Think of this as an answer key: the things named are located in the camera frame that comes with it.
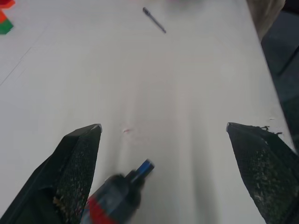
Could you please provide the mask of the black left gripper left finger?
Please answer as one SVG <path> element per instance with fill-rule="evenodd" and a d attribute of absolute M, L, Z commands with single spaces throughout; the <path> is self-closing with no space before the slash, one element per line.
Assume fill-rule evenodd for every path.
<path fill-rule="evenodd" d="M 93 182 L 100 124 L 62 138 L 28 178 L 0 224 L 79 224 Z"/>

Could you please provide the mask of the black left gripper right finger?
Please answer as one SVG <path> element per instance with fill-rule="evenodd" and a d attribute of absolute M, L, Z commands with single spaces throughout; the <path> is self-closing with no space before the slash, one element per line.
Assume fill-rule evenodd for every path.
<path fill-rule="evenodd" d="M 266 224 L 299 224 L 299 156 L 268 126 L 229 122 L 241 178 Z"/>

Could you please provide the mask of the beige fabric object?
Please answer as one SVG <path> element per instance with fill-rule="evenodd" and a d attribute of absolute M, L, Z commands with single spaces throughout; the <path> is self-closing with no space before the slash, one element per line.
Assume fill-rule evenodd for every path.
<path fill-rule="evenodd" d="M 259 41 L 268 32 L 286 0 L 246 0 Z"/>

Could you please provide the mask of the green and orange block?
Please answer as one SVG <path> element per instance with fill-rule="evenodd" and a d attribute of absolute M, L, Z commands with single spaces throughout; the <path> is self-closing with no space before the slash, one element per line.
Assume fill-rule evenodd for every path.
<path fill-rule="evenodd" d="M 2 10 L 0 10 L 0 35 L 6 35 L 12 28 L 13 24 L 6 17 Z"/>

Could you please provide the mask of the dark pen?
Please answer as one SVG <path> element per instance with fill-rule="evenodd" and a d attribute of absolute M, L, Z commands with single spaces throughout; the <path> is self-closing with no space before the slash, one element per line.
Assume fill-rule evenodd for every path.
<path fill-rule="evenodd" d="M 144 12 L 144 14 L 149 17 L 159 28 L 160 30 L 166 34 L 166 30 L 164 28 L 164 26 L 158 22 L 158 20 L 150 13 L 150 11 L 146 8 L 146 7 L 143 7 L 142 11 Z"/>

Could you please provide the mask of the red block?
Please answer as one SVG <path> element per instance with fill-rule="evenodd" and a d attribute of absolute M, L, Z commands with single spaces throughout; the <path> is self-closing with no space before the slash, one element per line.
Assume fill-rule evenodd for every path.
<path fill-rule="evenodd" d="M 15 0 L 0 0 L 0 9 L 9 9 L 15 5 Z"/>

